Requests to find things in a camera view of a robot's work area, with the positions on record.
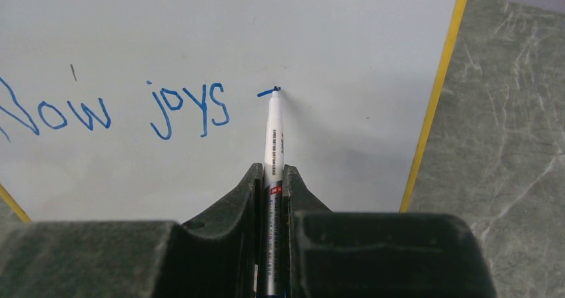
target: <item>letter w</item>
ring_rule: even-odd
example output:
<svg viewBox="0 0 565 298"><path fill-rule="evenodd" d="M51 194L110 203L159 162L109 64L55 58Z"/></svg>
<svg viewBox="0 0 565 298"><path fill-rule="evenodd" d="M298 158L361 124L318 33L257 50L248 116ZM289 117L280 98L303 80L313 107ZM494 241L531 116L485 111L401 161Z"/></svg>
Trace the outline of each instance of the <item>letter w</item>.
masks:
<svg viewBox="0 0 565 298"><path fill-rule="evenodd" d="M110 124L112 123L112 121L110 119L110 116L106 112L106 107L104 106L104 101L102 100L102 98L98 98L98 102L100 103L100 107L102 107L102 112L104 113L104 116L106 117L106 122L102 121L102 119L100 119L98 116L96 116L94 114L94 112L92 112L92 110L90 108L88 108L84 103L81 103L82 110L88 116L88 123L87 123L84 120L84 118L79 116L78 112L75 110L75 108L73 107L73 104L71 104L70 101L67 101L67 104L69 105L69 108L71 108L71 110L75 114L75 116L77 116L78 120L80 120L84 124L84 126L86 126L86 128L88 128L89 130L91 130L91 131L94 130L94 124L93 124L93 120L92 120L93 117L100 124L102 124L102 126L104 126L104 128L108 129L110 127Z"/></svg>

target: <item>handwriting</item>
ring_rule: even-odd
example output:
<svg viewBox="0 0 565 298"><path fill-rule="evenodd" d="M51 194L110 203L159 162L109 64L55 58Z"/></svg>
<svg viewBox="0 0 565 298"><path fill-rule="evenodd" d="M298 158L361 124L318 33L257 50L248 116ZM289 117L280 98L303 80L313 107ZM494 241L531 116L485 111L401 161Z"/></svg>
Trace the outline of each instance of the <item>handwriting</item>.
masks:
<svg viewBox="0 0 565 298"><path fill-rule="evenodd" d="M16 93L8 82L0 77L0 83L0 89L2 89L3 86L3 88L8 91L13 104L11 107L7 105L0 105L0 111L16 120L19 124L28 128L35 135L40 136L40 128L36 124L36 120L33 118L36 116L32 117L26 108L20 104ZM147 81L147 85L152 84L153 83L151 81ZM180 111L186 105L186 97L190 98L191 101L194 102L202 115L201 137L206 137L208 135L208 97L211 101L210 106L220 107L224 113L224 119L222 121L212 118L212 125L219 127L230 122L228 108L218 97L218 90L220 93L224 93L224 86L221 83L213 83L209 88L206 84L202 85L201 88L202 93L198 95L194 95L194 91L189 91L187 88L181 88L181 90L176 91L163 87L159 91L151 92L151 95L157 103L157 107L165 120L165 126L157 125L155 122L149 123L149 127L153 129L158 138L162 140L169 140L172 137L173 126L171 119L169 118L169 113L173 111ZM42 101L37 105L37 116L39 116L40 120L39 124L43 123L47 128L52 130L60 130L72 124L72 119L69 118L69 115L71 115L71 118L73 117L72 115L74 115L77 120L90 131L95 129L96 122L98 122L103 128L109 129L112 124L112 119L107 106L104 103L104 99L98 98L98 103L100 105L100 109L98 109L98 111L94 111L84 103L73 103L71 101L67 101L69 110L64 110L51 103ZM12 139L5 128L6 127L0 127L0 133L2 133L8 142L12 142Z"/></svg>
<svg viewBox="0 0 565 298"><path fill-rule="evenodd" d="M17 122L22 124L24 127L31 130L32 133L39 136L41 134L39 127L37 126L37 124L33 120L32 116L27 112L27 110L18 102L18 99L17 99L16 94L15 94L14 90L12 89L12 87L1 77L0 77L0 83L2 84L2 86L4 86L4 88L6 88L8 90L8 93L10 94L10 98L12 100L12 103L14 104L14 106L16 106L16 108L18 108L26 116L27 121L22 120L22 118L16 116L14 113L10 112L8 109L6 109L2 105L0 105L0 111L3 111L6 115L14 118L14 120L16 120ZM102 98L98 98L98 102L99 102L100 107L102 109L102 113L104 114L105 120L102 120L99 116L97 116L94 113L94 111L92 111L92 109L90 109L84 103L81 103L80 104L81 109L84 112L84 114L86 114L87 119L88 119L86 121L85 118L77 112L77 110L73 106L72 102L67 101L67 104L68 104L70 110L76 116L76 118L80 122L82 122L84 124L84 126L86 126L86 128L88 128L88 130L90 130L90 131L94 130L94 121L93 121L94 119L96 119L104 128L108 129L111 125L111 122L112 122L111 119L110 119L110 115L108 114L108 111L106 110L106 106L104 105L104 100ZM54 120L48 121L45 118L46 113L56 114L59 117L60 122L54 123L55 122ZM52 105L52 104L50 104L46 101L42 101L37 105L37 114L39 115L40 120L48 128L50 128L52 130L62 129L62 128L68 126L68 124L69 124L69 122L68 122L66 116L63 114L63 112L61 112L61 110L59 108L57 108L56 106L54 106L54 105ZM6 132L6 130L0 128L0 131L2 132L2 134L4 134L4 137L6 138L6 140L8 140L8 142L11 143L10 136L8 136L8 133Z"/></svg>
<svg viewBox="0 0 565 298"><path fill-rule="evenodd" d="M153 82L151 82L149 80L147 81L147 85L152 85L152 84L153 84ZM210 86L209 93L208 93L206 84L202 85L202 95L200 96L201 97L200 99L197 98L197 96L193 95L193 93L190 92L187 88L181 89L182 92L194 102L194 104L200 109L200 112L202 113L202 134L200 135L200 137L206 137L208 135L207 93L208 93L208 96L210 97L210 100L214 103L214 105L217 105L217 106L222 108L222 111L223 111L224 116L225 116L224 121L216 121L216 119L211 119L212 124L214 126L219 127L219 126L226 125L230 121L229 112L228 112L228 109L226 107L226 104L219 101L216 98L216 96L214 94L215 89L220 89L220 92L222 92L222 93L224 92L224 87L222 86L221 83L213 83ZM154 123L150 123L150 124L151 124L151 127L153 128L153 131L155 131L155 133L157 134L157 136L159 136L159 138L161 138L162 140L169 140L173 135L173 127L171 125L171 119L169 118L169 113L165 109L165 106L167 106L167 109L169 111L181 110L181 108L183 107L183 104L184 104L184 100L183 100L182 96L179 95L179 92L175 91L175 90L171 90L171 89L167 89L167 88L161 88L159 93L160 93L161 99L159 99L159 96L154 91L152 92L152 95L153 95L153 98L155 99L155 102L157 102L157 105L159 106L161 113L163 114L163 118L165 119L165 124L167 126L167 134L164 135L161 131L159 131L157 129L157 126ZM173 96L176 99L175 104L171 104L171 102L169 101L169 97L172 98Z"/></svg>
<svg viewBox="0 0 565 298"><path fill-rule="evenodd" d="M268 90L265 90L265 91L261 91L260 93L257 94L257 97L266 96L266 95L272 93L273 91L281 91L281 88L275 86L273 89L268 89Z"/></svg>

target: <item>marker holder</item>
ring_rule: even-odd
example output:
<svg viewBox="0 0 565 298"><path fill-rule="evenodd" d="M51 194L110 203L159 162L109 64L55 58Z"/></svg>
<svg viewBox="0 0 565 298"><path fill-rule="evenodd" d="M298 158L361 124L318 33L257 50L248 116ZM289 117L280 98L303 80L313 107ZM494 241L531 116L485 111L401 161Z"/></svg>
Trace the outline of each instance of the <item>marker holder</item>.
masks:
<svg viewBox="0 0 565 298"><path fill-rule="evenodd" d="M232 191L182 225L16 228L0 245L0 297L251 298L262 178L263 166L252 164ZM459 218L332 213L291 166L283 196L287 297L496 296L479 246Z"/></svg>

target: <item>blue ink stroke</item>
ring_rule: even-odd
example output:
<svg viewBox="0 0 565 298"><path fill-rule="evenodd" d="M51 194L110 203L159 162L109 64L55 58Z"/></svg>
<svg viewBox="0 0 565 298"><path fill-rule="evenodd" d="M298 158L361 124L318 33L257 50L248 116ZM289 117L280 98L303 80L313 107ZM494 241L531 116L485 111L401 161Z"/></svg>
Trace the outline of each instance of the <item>blue ink stroke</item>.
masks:
<svg viewBox="0 0 565 298"><path fill-rule="evenodd" d="M206 137L208 135L208 107L206 106L206 84L202 85L202 102L198 101L196 97L186 88L183 91L202 109L202 122L204 133L200 137Z"/></svg>
<svg viewBox="0 0 565 298"><path fill-rule="evenodd" d="M45 117L43 116L43 108L44 107L51 108L54 112L56 112L59 115L59 117L61 118L61 120L63 122L59 125L56 125L56 126L53 126L52 124L48 123L47 120L45 119ZM37 105L37 112L39 113L39 118L41 118L43 123L46 124L51 129L54 129L54 130L61 129L68 124L67 118L65 118L65 116L63 116L63 114L52 104L49 104L49 103L42 101L39 105Z"/></svg>
<svg viewBox="0 0 565 298"><path fill-rule="evenodd" d="M275 88L273 88L273 89L265 90L265 91L263 91L263 92L258 93L258 94L257 94L257 97L266 96L266 95L272 93L273 91L281 91L281 88L275 86Z"/></svg>
<svg viewBox="0 0 565 298"><path fill-rule="evenodd" d="M9 143L12 142L12 140L10 140L10 136L8 136L8 134L4 131L4 129L2 129L2 127L0 127L0 133L4 134L4 137L6 137L6 139L8 139Z"/></svg>
<svg viewBox="0 0 565 298"><path fill-rule="evenodd" d="M229 114L228 114L228 109L226 108L226 104L218 101L216 99L216 97L214 97L214 89L216 89L216 88L219 88L220 92L222 92L222 93L224 92L224 87L222 87L221 83L213 83L210 86L210 99L212 99L213 103L222 107L222 110L224 111L224 115L226 117L226 120L224 120L222 122L217 122L214 118L212 118L212 123L216 126L223 126L223 125L226 125L227 123L229 123Z"/></svg>
<svg viewBox="0 0 565 298"><path fill-rule="evenodd" d="M174 95L177 96L177 99L179 100L179 103L177 103L176 106L172 106L171 103L169 102L169 99L167 98L167 96L165 95L165 93L168 93L169 95ZM165 104L167 104L167 107L170 110L179 110L182 106L183 106L183 98L181 97L181 95L179 95L179 93L177 93L174 90L169 90L166 88L161 88L161 97L163 98L163 101L165 102Z"/></svg>
<svg viewBox="0 0 565 298"><path fill-rule="evenodd" d="M102 119L100 119L98 116L96 116L94 114L94 112L90 108L88 108L84 103L81 103L81 108L85 112L85 114L88 116L88 119L89 119L88 123L81 116L79 116L79 113L75 110L75 108L73 107L73 104L70 101L67 101L67 104L69 105L69 108L71 108L71 111L78 118L78 120L80 120L84 124L84 126L86 126L86 128L88 128L90 131L94 130L93 117L102 126L104 126L104 128L108 129L110 127L110 124L112 123L112 120L110 119L110 116L108 115L108 112L106 111L106 107L104 106L104 101L102 100L102 98L98 98L98 102L100 103L100 107L102 107L102 112L104 113L104 116L106 117L106 123L104 123L102 121Z"/></svg>
<svg viewBox="0 0 565 298"><path fill-rule="evenodd" d="M171 120L169 119L169 115L167 115L167 111L165 110L165 107L163 107L163 104L157 97L157 94L154 91L151 94L153 95L153 98L155 98L155 101L157 102L157 105L159 105L159 109L161 110L161 113L163 113L163 117L165 118L165 123L167 124L167 135L163 136L159 132L159 130L157 129L154 123L150 123L151 127L153 128L155 133L159 136L159 138L161 138L162 140L169 140L171 138L171 135L173 134L173 129L171 128Z"/></svg>
<svg viewBox="0 0 565 298"><path fill-rule="evenodd" d="M32 124L32 126L26 124L25 122L23 122L23 120L21 120L20 118L18 118L18 116L14 115L13 113L9 112L8 110L6 110L6 108L2 107L0 105L0 110L4 111L6 114L8 114L10 117L16 119L18 122L20 122L20 124L26 126L26 128L29 128L36 136L39 136L39 128L38 126L35 124L35 122L33 122L33 119L31 118L31 116L28 114L28 112L18 103L18 100L16 98L16 95L14 94L14 91L12 90L12 88L10 87L10 85L8 85L8 83L6 83L4 81L4 79L2 79L2 77L0 77L0 83L2 83L2 85L4 85L4 87L6 87L6 89L8 89L8 92L10 92L10 96L12 97L12 101L14 102L14 105L16 105L19 110L21 110L21 112L23 112L29 122Z"/></svg>

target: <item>letter s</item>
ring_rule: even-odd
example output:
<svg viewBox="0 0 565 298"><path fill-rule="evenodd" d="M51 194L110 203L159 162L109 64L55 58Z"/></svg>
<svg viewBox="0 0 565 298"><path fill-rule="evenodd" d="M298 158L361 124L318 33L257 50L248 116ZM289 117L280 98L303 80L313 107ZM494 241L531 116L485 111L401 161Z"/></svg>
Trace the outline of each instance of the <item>letter s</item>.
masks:
<svg viewBox="0 0 565 298"><path fill-rule="evenodd" d="M212 123L216 126L223 126L223 125L226 125L227 123L229 123L229 114L228 114L228 109L226 108L226 104L218 101L218 99L216 99L214 97L214 89L216 89L216 88L219 88L221 92L224 92L224 87L222 87L221 83L213 83L210 86L210 99L212 99L213 103L222 107L222 110L224 111L224 115L226 117L226 120L219 123L212 118Z"/></svg>

